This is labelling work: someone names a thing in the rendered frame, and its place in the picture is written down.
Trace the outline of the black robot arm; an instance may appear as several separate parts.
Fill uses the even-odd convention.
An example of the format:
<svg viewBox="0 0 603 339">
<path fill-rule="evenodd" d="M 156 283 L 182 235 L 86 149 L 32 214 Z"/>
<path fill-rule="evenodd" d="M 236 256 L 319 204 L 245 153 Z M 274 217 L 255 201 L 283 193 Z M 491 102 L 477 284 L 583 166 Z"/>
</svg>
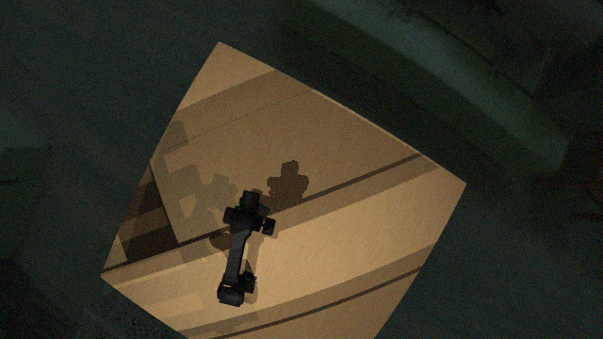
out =
<svg viewBox="0 0 603 339">
<path fill-rule="evenodd" d="M 244 270 L 239 274 L 246 240 L 252 235 L 259 214 L 260 194 L 243 190 L 239 197 L 239 205 L 232 210 L 230 231 L 232 244 L 229 250 L 227 268 L 221 279 L 217 295 L 219 303 L 240 307 L 244 301 L 244 293 L 253 293 L 255 280 L 252 273 Z M 224 285 L 229 285 L 224 286 Z"/>
</svg>

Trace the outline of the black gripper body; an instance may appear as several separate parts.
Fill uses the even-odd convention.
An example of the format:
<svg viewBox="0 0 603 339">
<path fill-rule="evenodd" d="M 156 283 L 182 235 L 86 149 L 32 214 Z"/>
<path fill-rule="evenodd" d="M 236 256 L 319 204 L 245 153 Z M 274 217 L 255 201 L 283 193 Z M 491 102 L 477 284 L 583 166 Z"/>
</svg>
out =
<svg viewBox="0 0 603 339">
<path fill-rule="evenodd" d="M 230 214 L 233 209 L 235 209 L 235 208 L 231 208 L 231 207 L 226 208 L 223 219 L 222 219 L 222 222 L 224 224 L 230 225 L 229 217 L 231 216 Z M 262 224 L 263 223 L 262 220 L 263 220 L 263 218 L 257 217 L 257 221 L 255 223 L 254 228 L 260 229 L 261 227 L 263 227 L 262 234 L 273 235 L 273 232 L 275 229 L 275 219 L 266 217 L 264 224 Z"/>
</svg>

